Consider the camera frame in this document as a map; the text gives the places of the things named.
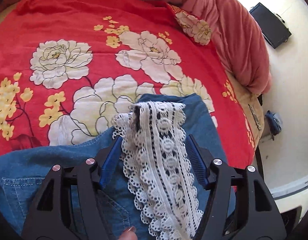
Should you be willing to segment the left hand red nails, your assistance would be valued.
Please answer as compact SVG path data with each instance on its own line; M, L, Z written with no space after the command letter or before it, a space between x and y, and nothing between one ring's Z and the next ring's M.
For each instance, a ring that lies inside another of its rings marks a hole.
M137 240L138 237L136 235L136 228L131 226L127 228L118 238L118 240Z

